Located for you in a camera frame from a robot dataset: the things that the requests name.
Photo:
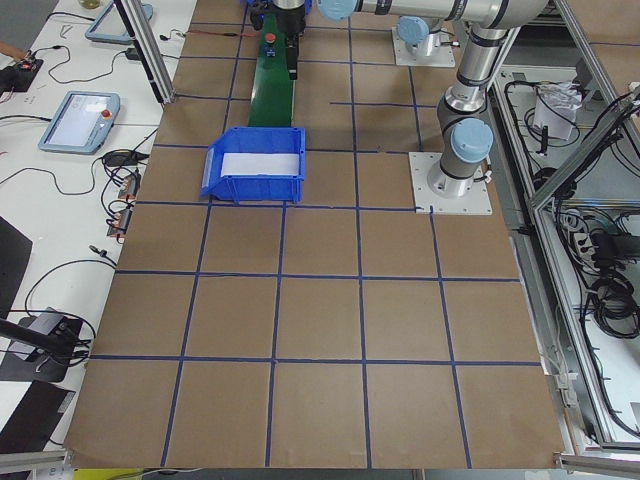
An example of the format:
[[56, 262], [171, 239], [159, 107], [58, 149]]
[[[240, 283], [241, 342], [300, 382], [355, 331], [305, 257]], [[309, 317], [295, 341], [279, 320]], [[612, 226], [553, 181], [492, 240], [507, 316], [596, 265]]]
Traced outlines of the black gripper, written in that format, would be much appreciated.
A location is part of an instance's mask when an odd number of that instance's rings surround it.
[[304, 9], [277, 11], [277, 27], [285, 37], [285, 54], [289, 79], [298, 78], [299, 36], [306, 27]]

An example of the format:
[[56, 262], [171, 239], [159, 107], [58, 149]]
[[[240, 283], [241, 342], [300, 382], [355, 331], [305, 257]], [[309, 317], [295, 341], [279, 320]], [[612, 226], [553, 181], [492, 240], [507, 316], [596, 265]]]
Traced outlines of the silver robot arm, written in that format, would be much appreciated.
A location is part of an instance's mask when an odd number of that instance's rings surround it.
[[474, 174], [493, 145], [490, 127], [477, 118], [485, 92], [508, 33], [533, 20], [544, 1], [319, 1], [322, 15], [333, 21], [355, 12], [443, 21], [464, 20], [471, 31], [456, 80], [438, 105], [444, 152], [429, 170], [429, 188], [443, 198], [468, 193]]
[[408, 52], [419, 58], [433, 56], [441, 45], [444, 21], [438, 18], [401, 16], [396, 25], [399, 38]]

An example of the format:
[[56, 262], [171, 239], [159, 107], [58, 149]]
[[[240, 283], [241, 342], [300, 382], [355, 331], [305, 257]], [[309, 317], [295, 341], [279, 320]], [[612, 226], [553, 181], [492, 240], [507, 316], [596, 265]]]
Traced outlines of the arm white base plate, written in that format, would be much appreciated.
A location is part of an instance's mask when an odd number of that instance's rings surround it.
[[395, 63], [399, 66], [453, 68], [456, 64], [450, 36], [443, 31], [428, 35], [420, 44], [410, 45], [392, 28]]
[[463, 180], [448, 177], [440, 165], [439, 152], [410, 152], [409, 164], [415, 211], [439, 215], [491, 215], [487, 183], [480, 167]]

